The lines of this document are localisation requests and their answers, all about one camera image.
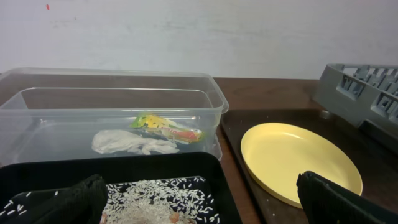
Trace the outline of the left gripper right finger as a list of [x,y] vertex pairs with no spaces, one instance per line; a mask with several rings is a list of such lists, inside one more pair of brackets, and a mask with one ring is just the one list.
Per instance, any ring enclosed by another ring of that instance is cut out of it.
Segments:
[[397,214],[312,172],[298,175],[298,197],[309,224],[389,224]]

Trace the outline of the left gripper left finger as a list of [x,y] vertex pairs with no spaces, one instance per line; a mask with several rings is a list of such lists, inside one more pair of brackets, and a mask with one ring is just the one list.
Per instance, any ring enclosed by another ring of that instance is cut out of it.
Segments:
[[100,224],[107,200],[106,183],[96,174],[6,220],[5,224]]

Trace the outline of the yellow plate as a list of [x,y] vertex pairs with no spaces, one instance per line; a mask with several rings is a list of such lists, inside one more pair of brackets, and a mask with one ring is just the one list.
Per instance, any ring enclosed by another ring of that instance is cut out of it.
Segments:
[[312,171],[361,195],[363,181],[353,161],[324,137],[285,123],[263,123],[248,129],[241,154],[251,177],[268,193],[301,208],[296,182]]

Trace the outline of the white napkin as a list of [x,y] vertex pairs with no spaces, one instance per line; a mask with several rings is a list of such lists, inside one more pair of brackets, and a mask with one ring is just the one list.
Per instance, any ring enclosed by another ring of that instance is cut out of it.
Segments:
[[102,130],[94,135],[91,148],[100,154],[112,154],[120,151],[139,155],[178,153],[180,150],[174,142],[144,138],[123,130]]

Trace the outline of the green snack wrapper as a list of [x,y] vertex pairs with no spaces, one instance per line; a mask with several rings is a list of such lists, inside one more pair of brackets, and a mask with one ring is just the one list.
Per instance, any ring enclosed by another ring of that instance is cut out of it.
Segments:
[[142,129],[148,133],[163,136],[168,140],[177,141],[181,144],[201,141],[205,134],[200,129],[188,127],[154,114],[137,116],[130,124],[130,127]]

